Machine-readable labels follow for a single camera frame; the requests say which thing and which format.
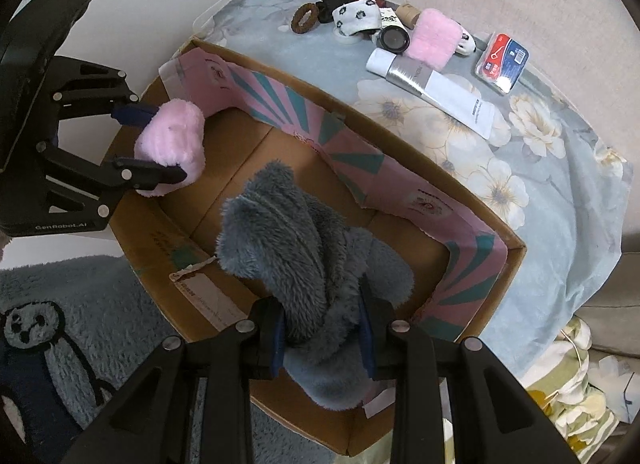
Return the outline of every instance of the plastic box of dental floss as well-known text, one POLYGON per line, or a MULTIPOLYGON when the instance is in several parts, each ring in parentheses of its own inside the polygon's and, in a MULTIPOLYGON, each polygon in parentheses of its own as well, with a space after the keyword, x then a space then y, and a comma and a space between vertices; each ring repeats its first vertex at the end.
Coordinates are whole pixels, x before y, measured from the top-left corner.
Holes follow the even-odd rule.
POLYGON ((476 76, 508 94, 517 82, 529 59, 529 51, 509 35, 494 33, 476 65, 476 76))

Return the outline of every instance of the pink fluffy item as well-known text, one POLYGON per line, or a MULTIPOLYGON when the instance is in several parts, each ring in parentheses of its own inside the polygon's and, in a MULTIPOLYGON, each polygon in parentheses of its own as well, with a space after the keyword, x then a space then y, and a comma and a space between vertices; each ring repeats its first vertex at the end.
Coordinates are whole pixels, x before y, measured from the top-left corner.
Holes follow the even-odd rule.
POLYGON ((411 43, 404 54, 433 70, 442 70, 462 40, 462 27, 437 9, 425 9, 415 24, 411 43))
POLYGON ((204 115, 190 101, 172 99, 163 104, 142 131, 134 157, 154 161, 163 167, 179 166, 187 178, 177 184, 158 184, 154 190, 138 190, 145 197, 161 197, 189 186, 204 171, 204 115))

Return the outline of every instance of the floral bedding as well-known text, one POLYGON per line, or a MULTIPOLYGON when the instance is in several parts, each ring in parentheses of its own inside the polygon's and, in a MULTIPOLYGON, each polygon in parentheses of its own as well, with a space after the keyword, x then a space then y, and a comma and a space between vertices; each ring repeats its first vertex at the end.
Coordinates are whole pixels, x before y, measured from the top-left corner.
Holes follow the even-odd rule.
POLYGON ((478 80, 478 51, 453 57, 443 74, 496 105, 492 134, 482 139, 367 72, 371 42, 340 44, 330 24, 291 32, 291 16, 311 1, 233 0, 198 32, 353 105, 451 173, 515 230, 527 256, 481 337, 523 375, 616 265, 632 167, 532 72, 507 96, 478 80))

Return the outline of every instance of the gray fluffy cloth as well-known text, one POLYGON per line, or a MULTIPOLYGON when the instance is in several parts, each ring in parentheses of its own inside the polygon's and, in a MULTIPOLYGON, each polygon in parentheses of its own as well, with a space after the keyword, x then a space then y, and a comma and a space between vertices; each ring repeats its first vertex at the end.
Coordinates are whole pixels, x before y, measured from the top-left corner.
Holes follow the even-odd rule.
POLYGON ((370 389, 362 366, 358 280, 398 306, 411 295, 408 264, 363 228, 300 190, 280 162, 255 174, 225 203, 218 258, 223 269, 261 279, 284 307, 289 375, 320 406, 356 407, 370 389))

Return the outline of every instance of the beige cushion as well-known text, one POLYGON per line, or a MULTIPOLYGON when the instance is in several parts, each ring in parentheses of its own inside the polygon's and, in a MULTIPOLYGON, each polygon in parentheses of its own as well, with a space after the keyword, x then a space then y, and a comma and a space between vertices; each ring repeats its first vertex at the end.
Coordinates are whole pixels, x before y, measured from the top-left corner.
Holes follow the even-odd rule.
MULTIPOLYGON (((604 141, 640 160, 640 32, 620 0, 408 1, 439 8, 472 32, 512 34, 604 141)), ((638 234, 640 248, 638 182, 628 209, 625 232, 638 234)))
POLYGON ((591 328, 593 348, 640 357, 640 253, 625 253, 609 280, 575 313, 591 328))

